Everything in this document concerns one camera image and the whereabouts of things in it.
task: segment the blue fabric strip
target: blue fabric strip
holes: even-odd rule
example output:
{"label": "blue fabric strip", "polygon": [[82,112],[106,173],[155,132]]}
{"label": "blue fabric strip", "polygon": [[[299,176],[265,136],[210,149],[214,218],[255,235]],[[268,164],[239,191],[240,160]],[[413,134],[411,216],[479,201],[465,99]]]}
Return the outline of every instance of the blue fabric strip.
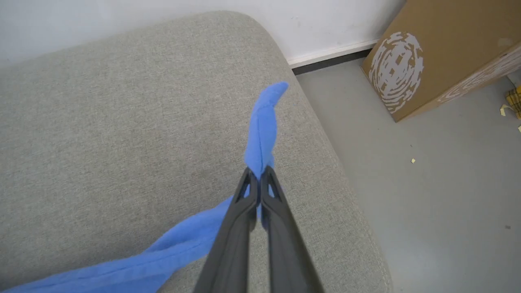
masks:
{"label": "blue fabric strip", "polygon": [[[274,107],[287,88],[286,82],[269,86],[253,107],[244,161],[257,178],[266,166],[274,166]],[[230,201],[231,197],[187,218],[138,255],[56,274],[4,292],[156,292],[175,271],[208,254]]]}

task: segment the gray floor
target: gray floor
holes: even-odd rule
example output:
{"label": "gray floor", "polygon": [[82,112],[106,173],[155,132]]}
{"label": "gray floor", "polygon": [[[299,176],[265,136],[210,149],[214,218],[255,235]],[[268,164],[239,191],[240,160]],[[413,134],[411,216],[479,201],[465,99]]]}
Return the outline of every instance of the gray floor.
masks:
{"label": "gray floor", "polygon": [[499,113],[512,84],[501,79],[396,124],[361,62],[297,78],[382,246],[395,292],[521,292],[521,121]]}

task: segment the black baseboard strip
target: black baseboard strip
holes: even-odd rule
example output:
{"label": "black baseboard strip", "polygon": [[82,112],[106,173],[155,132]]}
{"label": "black baseboard strip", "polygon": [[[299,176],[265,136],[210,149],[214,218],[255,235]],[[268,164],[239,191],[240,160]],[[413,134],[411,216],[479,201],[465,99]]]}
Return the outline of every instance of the black baseboard strip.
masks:
{"label": "black baseboard strip", "polygon": [[355,59],[365,58],[365,57],[367,57],[367,55],[369,55],[369,52],[371,52],[371,49],[367,49],[367,50],[363,50],[360,52],[351,53],[351,54],[347,54],[347,55],[343,55],[343,56],[338,56],[335,58],[327,59],[327,60],[320,61],[317,63],[311,63],[311,64],[304,65],[301,67],[296,67],[296,68],[293,68],[293,74],[295,74],[295,75],[304,74],[306,72],[319,70],[322,68],[326,68],[329,66],[333,66],[333,65],[348,62],[348,61],[352,61]]}

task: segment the white wall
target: white wall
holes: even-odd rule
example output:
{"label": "white wall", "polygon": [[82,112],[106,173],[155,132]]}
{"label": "white wall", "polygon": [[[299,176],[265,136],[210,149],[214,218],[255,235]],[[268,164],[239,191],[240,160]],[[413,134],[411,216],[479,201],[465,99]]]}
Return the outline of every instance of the white wall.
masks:
{"label": "white wall", "polygon": [[293,66],[371,46],[404,0],[0,0],[0,66],[166,19],[233,10]]}

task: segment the small yellow paper piece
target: small yellow paper piece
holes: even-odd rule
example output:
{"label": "small yellow paper piece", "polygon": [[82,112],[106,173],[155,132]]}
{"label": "small yellow paper piece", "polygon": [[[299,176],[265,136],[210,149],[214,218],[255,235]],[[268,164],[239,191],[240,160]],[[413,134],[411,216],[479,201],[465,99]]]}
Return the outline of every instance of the small yellow paper piece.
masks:
{"label": "small yellow paper piece", "polygon": [[505,114],[505,108],[509,108],[509,109],[512,110],[512,111],[514,110],[514,109],[512,109],[512,107],[503,104],[503,106],[501,106],[501,109],[499,109],[499,112],[501,113],[501,116],[506,116],[506,114]]}

